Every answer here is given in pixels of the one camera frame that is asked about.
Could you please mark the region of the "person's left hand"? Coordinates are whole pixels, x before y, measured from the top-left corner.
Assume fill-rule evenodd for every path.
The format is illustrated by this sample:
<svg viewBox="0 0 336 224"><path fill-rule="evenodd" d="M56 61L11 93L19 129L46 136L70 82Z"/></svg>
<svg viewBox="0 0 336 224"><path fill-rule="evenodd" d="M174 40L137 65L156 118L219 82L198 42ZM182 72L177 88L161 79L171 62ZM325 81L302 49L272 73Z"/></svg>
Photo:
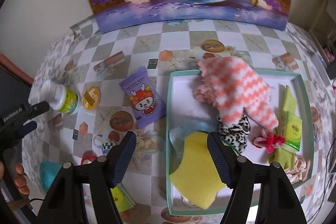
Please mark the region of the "person's left hand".
<svg viewBox="0 0 336 224"><path fill-rule="evenodd" d="M24 168L21 165L21 163L16 163L15 164L15 171L16 171L16 175L14 176L14 184L16 185L18 191L28 197L30 194L30 189L27 185L27 180L25 178L25 172L24 172ZM5 165L3 164L3 162L0 162L0 179L2 180L3 176L4 176L4 172L5 172Z"/></svg>

